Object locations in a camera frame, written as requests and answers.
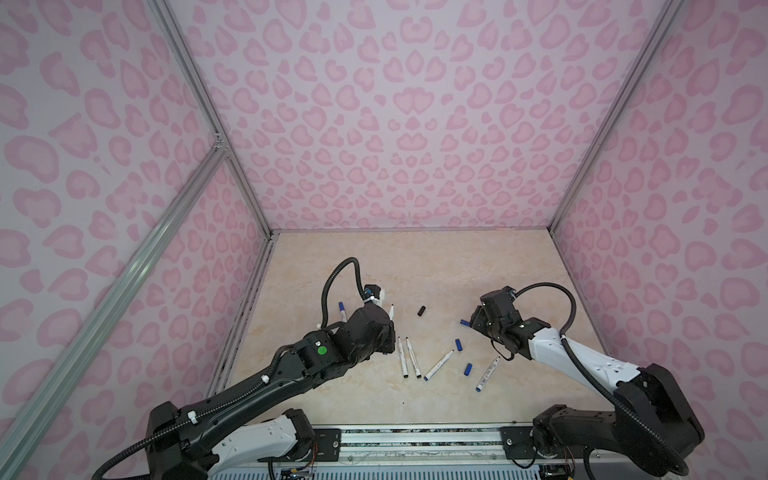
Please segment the marker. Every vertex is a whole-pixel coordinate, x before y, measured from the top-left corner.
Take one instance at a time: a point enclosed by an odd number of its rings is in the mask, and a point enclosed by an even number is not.
[[[445,362],[448,362],[448,359],[451,358],[451,355],[453,355],[453,350],[446,353],[445,356],[442,357],[442,359],[439,362],[437,362],[437,365],[433,366],[432,369],[429,370],[429,373],[424,375],[424,380],[431,379],[432,376],[434,376],[437,373],[437,371],[440,370],[440,367],[445,365]]]
[[[482,376],[482,379],[480,380],[480,383],[475,387],[475,390],[478,392],[482,391],[483,387],[485,386],[485,383],[488,381],[489,378],[491,378],[491,374],[494,370],[496,370],[496,366],[498,365],[498,361],[501,359],[500,356],[496,357],[496,360],[493,361],[491,366],[488,367],[487,370],[485,370],[485,374]]]
[[[411,341],[408,340],[408,337],[406,337],[406,345],[408,346],[408,353],[411,354],[411,363],[413,363],[413,369],[416,371],[416,378],[420,379],[422,378],[422,371],[419,370],[419,364],[416,363],[416,354],[413,352],[413,345],[411,345]]]
[[[400,337],[397,337],[397,348],[400,350],[400,367],[402,368],[402,377],[404,379],[408,378],[408,365],[406,365],[406,355],[402,351],[402,342],[400,341]]]

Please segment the enclosure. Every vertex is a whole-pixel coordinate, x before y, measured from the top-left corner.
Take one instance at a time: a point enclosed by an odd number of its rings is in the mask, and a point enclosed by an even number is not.
[[[691,478],[764,478],[765,25],[760,0],[4,2],[0,476],[90,478],[155,406],[315,330],[357,257],[422,371],[463,350],[433,382],[377,354],[255,422],[610,410],[520,356],[475,391],[498,354],[459,321],[555,282],[570,338],[672,372]],[[351,267],[328,300],[362,305]]]

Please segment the beige marble surface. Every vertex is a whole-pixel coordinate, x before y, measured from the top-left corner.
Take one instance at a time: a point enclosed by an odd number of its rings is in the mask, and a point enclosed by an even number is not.
[[[320,323],[320,292],[333,268],[347,257],[360,261],[362,282],[386,290],[395,304],[395,326],[409,337],[426,373],[460,339],[462,352],[431,379],[402,377],[399,355],[375,354],[339,379],[278,405],[257,419],[288,408],[303,409],[310,421],[325,424],[530,422],[546,408],[564,403],[578,409],[612,409],[596,394],[554,369],[516,356],[501,361],[485,389],[475,385],[497,356],[490,340],[459,324],[469,319],[479,297],[505,285],[520,289],[550,281],[574,291],[545,230],[398,233],[282,233],[263,282],[231,383],[266,366],[275,348],[293,343]],[[330,290],[329,321],[361,306],[350,265]],[[417,316],[421,305],[424,316]],[[522,296],[523,318],[537,316],[559,327],[568,317],[568,299],[540,288]],[[602,351],[584,308],[568,335]],[[463,375],[467,362],[472,374]]]

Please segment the black cable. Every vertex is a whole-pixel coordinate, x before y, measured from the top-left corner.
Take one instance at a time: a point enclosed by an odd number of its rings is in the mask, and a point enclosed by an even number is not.
[[[584,457],[584,470],[587,472],[587,477],[589,480],[597,480],[592,473],[592,465],[589,464],[589,455],[592,451],[594,451],[592,447],[584,447],[584,453],[581,456]]]
[[[266,371],[266,375],[270,378],[274,376],[275,370],[277,369],[277,364],[280,362],[280,357],[285,353],[287,350],[290,350],[293,348],[293,345],[284,345],[281,346],[277,351],[275,352],[274,357],[272,358],[272,362],[267,367],[268,370]],[[245,393],[242,395],[239,395],[235,397],[234,399],[231,399],[229,402],[222,403],[220,405],[214,406],[211,409],[205,410],[202,413],[197,414],[197,418],[201,419],[204,416],[211,415],[213,413],[219,412],[220,410],[224,410],[235,403],[238,403],[242,401],[243,399],[253,395],[256,391],[260,390],[266,385],[264,381],[259,381],[255,386],[248,389]],[[134,443],[127,449],[123,450],[122,452],[118,453],[114,457],[110,458],[106,462],[104,462],[101,467],[99,467],[96,472],[94,472],[93,476],[91,477],[91,480],[102,480],[104,477],[104,474],[109,472],[113,467],[115,467],[118,463],[122,462],[126,458],[130,457],[134,453],[138,453],[141,450],[147,448],[152,443],[156,442],[159,439],[162,439],[163,437],[170,435],[171,433],[174,433],[183,427],[186,427],[188,425],[192,424],[192,420],[187,419],[184,420],[182,423],[177,423],[175,425],[166,427],[165,429],[160,430],[159,432],[155,432],[154,434],[144,438],[143,440],[140,440],[139,442]],[[146,476],[139,476],[139,477],[130,477],[130,478],[110,478],[109,480],[148,480],[150,477],[149,475]]]
[[[536,454],[534,454],[534,455],[533,455],[533,457],[531,458],[531,463],[529,463],[529,464],[527,464],[527,465],[520,465],[520,464],[518,463],[518,461],[517,461],[517,460],[515,460],[514,458],[512,459],[512,463],[514,463],[515,465],[517,465],[519,468],[522,468],[523,470],[528,470],[530,467],[532,467],[532,466],[533,466],[533,464],[535,464],[535,463],[536,463]]]
[[[336,277],[339,276],[339,273],[344,270],[344,267],[350,263],[354,263],[355,265],[355,281],[357,282],[357,293],[360,294],[360,298],[363,300],[366,299],[366,292],[362,289],[362,280],[360,279],[360,262],[358,262],[355,257],[350,257],[339,263],[339,265],[333,269],[333,272],[331,272],[328,280],[326,280],[326,284],[323,286],[323,293],[320,295],[320,307],[323,309],[323,322],[320,324],[321,329],[326,328],[326,325],[328,325],[328,292],[331,290],[331,285],[333,284],[333,281],[336,279]]]
[[[565,321],[565,325],[560,328],[560,336],[563,336],[568,331],[568,329],[571,328],[571,325],[573,325],[574,319],[576,318],[576,299],[574,298],[573,293],[571,293],[567,288],[560,285],[559,283],[533,283],[532,285],[528,285],[522,290],[515,292],[515,297],[518,297],[529,290],[533,290],[534,288],[539,288],[540,286],[550,286],[551,288],[556,288],[562,293],[565,293],[565,295],[568,296],[568,299],[571,301],[571,312],[568,314],[568,319]]]
[[[501,353],[501,352],[499,352],[499,351],[498,351],[498,349],[496,348],[496,341],[495,341],[495,340],[493,340],[493,339],[491,339],[491,346],[493,347],[493,349],[494,349],[494,350],[496,350],[496,353],[498,353],[498,356],[500,356],[501,358],[503,358],[503,359],[504,359],[504,360],[506,360],[507,362],[511,362],[511,361],[512,361],[512,359],[514,359],[514,357],[515,357],[515,356],[514,356],[514,355],[512,355],[512,354],[509,356],[509,358],[507,358],[507,357],[503,356],[503,355],[502,355],[502,353]]]
[[[270,480],[275,480],[275,469],[271,458],[266,461],[266,470],[270,473]]]
[[[669,459],[671,460],[671,463],[674,465],[674,468],[670,468],[670,472],[680,476],[688,475],[688,465],[686,465],[683,456],[680,455],[680,453],[675,450],[672,445],[670,445],[669,442],[667,442],[661,435],[656,433],[650,426],[643,422],[643,420],[638,417],[637,414],[633,412],[629,407],[627,407],[621,400],[619,400],[617,396],[609,392],[600,382],[598,382],[598,380],[592,376],[589,370],[584,367],[578,357],[576,357],[573,350],[571,349],[571,346],[568,345],[568,339],[565,338],[565,333],[569,328],[571,328],[571,325],[574,322],[574,318],[576,317],[576,299],[574,298],[573,294],[562,285],[542,282],[528,285],[524,289],[516,292],[515,295],[520,296],[523,293],[539,286],[551,286],[556,288],[565,293],[568,296],[568,299],[571,301],[571,314],[568,316],[568,321],[565,322],[565,325],[560,328],[560,343],[562,344],[563,349],[565,349],[565,353],[568,354],[568,358],[571,359],[571,362],[574,364],[579,373],[587,379],[587,381],[594,387],[595,390],[597,390],[603,397],[611,402],[616,410],[621,410],[622,413],[624,413],[638,427],[640,427],[641,430],[646,432],[651,437],[651,439],[654,440],[654,442],[656,442],[664,450],[667,456],[670,457]]]

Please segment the black robotic arm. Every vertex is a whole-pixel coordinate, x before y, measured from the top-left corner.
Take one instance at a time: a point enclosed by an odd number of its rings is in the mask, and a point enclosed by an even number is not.
[[[327,326],[328,289],[339,271],[350,263],[355,264],[358,291],[365,303],[346,323]],[[239,427],[291,397],[343,376],[375,352],[395,351],[395,326],[381,308],[380,296],[382,291],[376,285],[360,285],[357,259],[345,260],[323,288],[320,329],[293,345],[280,347],[268,367],[209,399],[180,409],[171,402],[155,407],[150,413],[147,437],[105,462],[93,474],[93,480],[101,480],[109,469],[142,449],[147,451],[150,468],[150,474],[140,477],[142,480],[208,478],[209,470],[220,461],[214,447]],[[288,442],[288,450],[269,457],[299,460],[313,442],[312,426],[300,410],[290,410],[283,417],[283,424],[291,424],[287,428],[295,438]]]
[[[538,287],[558,289],[571,301],[570,315],[559,331],[535,317],[523,320],[515,308],[520,295]],[[657,477],[668,472],[687,475],[684,458],[704,440],[704,431],[668,370],[655,363],[641,368],[570,341],[565,333],[576,316],[576,299],[556,283],[535,283],[519,291],[505,286],[481,296],[480,302],[470,327],[490,338],[494,348],[496,343],[503,345],[511,353],[507,360],[520,355],[545,363],[601,394],[616,408],[596,412],[552,406],[534,419],[530,445],[524,447],[546,456],[583,445],[590,476],[592,449],[626,455]]]

